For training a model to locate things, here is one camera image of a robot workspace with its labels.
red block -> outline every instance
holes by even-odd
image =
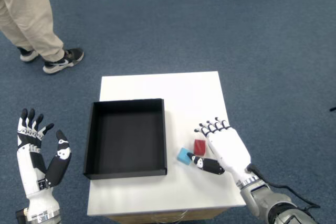
[[[195,139],[194,154],[198,156],[203,156],[205,154],[205,141],[204,140]]]

beige pants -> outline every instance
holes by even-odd
[[[47,61],[64,56],[49,0],[0,0],[0,30],[15,46],[34,49]]]

nike logo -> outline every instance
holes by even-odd
[[[64,60],[63,63],[49,63],[50,65],[54,65],[54,66],[63,66],[63,65],[67,65],[69,64],[68,60]]]

cable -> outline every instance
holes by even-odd
[[[290,188],[289,186],[286,185],[277,185],[277,184],[273,184],[269,181],[267,181],[264,176],[261,174],[261,172],[258,170],[258,168],[254,165],[254,164],[249,164],[247,166],[247,170],[249,172],[253,172],[255,175],[257,175],[259,178],[261,178],[263,181],[265,181],[266,184],[269,184],[272,187],[276,187],[276,188],[285,188],[287,190],[289,190],[292,194],[294,194],[295,196],[297,196],[299,199],[303,200],[304,202],[308,203],[309,206],[304,208],[304,211],[307,211],[310,208],[321,208],[319,205],[303,198],[302,196],[300,196],[297,192],[295,192],[292,188]]]

black box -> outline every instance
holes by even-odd
[[[163,99],[93,103],[85,176],[104,179],[166,174]]]

